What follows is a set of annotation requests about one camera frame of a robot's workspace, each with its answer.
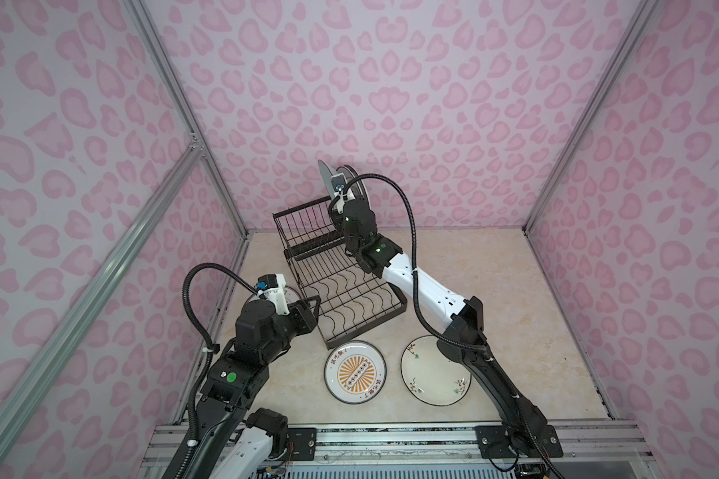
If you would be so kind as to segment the white plate quatrefoil emblem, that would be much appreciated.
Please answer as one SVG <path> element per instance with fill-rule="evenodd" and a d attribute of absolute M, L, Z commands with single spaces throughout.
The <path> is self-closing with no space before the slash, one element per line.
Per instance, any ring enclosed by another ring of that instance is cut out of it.
<path fill-rule="evenodd" d="M 342 174 L 347 182 L 351 181 L 358 175 L 358 172 L 350 165 L 342 165 L 337 167 L 337 173 Z M 361 182 L 354 183 L 351 186 L 351 192 L 356 199 L 361 199 L 363 197 L 363 185 L 361 184 Z"/>

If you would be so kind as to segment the light blue flower plate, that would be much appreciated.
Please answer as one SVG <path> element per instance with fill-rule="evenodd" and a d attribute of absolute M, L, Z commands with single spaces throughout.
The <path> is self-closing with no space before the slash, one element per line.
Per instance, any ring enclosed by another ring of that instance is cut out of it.
<path fill-rule="evenodd" d="M 326 190 L 328 191 L 328 194 L 332 196 L 335 193 L 333 187 L 333 175 L 335 175 L 334 170 L 323 160 L 318 161 L 318 168 Z"/>

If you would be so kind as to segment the cream floral rim plate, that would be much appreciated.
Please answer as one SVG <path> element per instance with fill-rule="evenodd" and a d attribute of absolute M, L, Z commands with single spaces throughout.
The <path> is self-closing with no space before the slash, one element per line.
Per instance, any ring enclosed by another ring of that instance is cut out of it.
<path fill-rule="evenodd" d="M 471 374 L 445 358 L 431 335 L 411 341 L 401 356 L 401 377 L 419 401 L 436 407 L 458 403 L 471 388 Z"/>

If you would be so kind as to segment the dark green rim plate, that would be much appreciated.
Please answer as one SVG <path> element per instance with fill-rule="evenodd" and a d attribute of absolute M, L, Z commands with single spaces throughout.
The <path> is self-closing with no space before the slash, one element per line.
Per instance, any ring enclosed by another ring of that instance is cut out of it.
<path fill-rule="evenodd" d="M 363 180 L 356 181 L 352 185 L 352 192 L 357 200 L 365 202 L 368 205 L 371 203 L 371 199 L 369 198 L 369 194 L 367 193 L 367 188 L 365 187 Z"/>

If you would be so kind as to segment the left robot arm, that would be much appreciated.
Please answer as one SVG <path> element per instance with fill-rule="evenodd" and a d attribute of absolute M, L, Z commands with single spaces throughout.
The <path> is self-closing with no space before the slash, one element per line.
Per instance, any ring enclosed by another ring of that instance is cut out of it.
<path fill-rule="evenodd" d="M 318 325 L 321 299 L 307 297 L 278 313 L 275 303 L 254 299 L 236 320 L 236 336 L 218 360 L 203 369 L 187 406 L 189 429 L 165 478 L 209 478 L 224 448 L 270 377 L 269 366 L 293 339 Z"/>

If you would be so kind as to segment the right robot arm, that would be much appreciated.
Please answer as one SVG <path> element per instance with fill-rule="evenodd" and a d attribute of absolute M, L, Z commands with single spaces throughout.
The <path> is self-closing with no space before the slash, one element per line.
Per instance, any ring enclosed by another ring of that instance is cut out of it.
<path fill-rule="evenodd" d="M 362 271 L 409 297 L 417 320 L 437 339 L 439 352 L 464 367 L 491 400 L 501 419 L 501 445 L 550 466 L 553 458 L 563 457 L 556 430 L 493 354 L 483 332 L 483 302 L 455 293 L 419 266 L 413 211 L 407 209 L 407 214 L 411 248 L 406 251 L 379 232 L 368 201 L 339 196 L 329 205 L 329 215 L 344 236 L 346 254 Z"/>

